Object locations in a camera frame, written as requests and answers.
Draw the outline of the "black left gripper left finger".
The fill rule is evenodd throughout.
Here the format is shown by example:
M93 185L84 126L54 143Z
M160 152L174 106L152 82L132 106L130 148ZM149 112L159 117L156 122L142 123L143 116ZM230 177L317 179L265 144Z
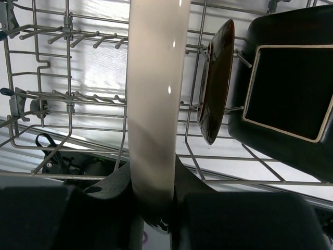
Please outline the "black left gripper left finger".
M141 249L143 221L125 164L84 191L1 189L1 249Z

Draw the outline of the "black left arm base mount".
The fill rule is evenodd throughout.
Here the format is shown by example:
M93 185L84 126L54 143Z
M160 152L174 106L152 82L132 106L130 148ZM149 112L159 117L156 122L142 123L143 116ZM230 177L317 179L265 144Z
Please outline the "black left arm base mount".
M42 166L42 173L107 176L115 162L83 152L57 151Z

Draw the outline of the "cream green round plate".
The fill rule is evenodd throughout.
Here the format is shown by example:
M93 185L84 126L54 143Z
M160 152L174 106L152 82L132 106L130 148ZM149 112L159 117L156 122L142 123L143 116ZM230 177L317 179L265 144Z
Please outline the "cream green round plate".
M131 1L127 129L132 187L145 222L168 232L190 1Z

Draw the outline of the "black square floral plate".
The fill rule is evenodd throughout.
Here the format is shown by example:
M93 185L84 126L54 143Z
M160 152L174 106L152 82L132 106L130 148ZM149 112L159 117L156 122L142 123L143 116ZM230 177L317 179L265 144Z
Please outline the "black square floral plate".
M229 134L332 181L332 6L254 19L238 65Z

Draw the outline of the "red round floral plate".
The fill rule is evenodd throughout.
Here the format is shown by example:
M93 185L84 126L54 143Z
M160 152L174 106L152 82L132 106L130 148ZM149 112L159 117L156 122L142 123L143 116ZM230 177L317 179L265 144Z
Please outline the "red round floral plate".
M205 141L211 145L220 130L232 73L235 24L227 20L209 42L204 62L197 124Z

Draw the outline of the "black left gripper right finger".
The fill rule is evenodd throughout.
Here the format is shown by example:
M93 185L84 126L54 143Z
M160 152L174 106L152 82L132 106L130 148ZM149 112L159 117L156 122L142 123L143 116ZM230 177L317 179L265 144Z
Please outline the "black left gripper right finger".
M291 192L218 192L175 158L171 249L332 249L332 224Z

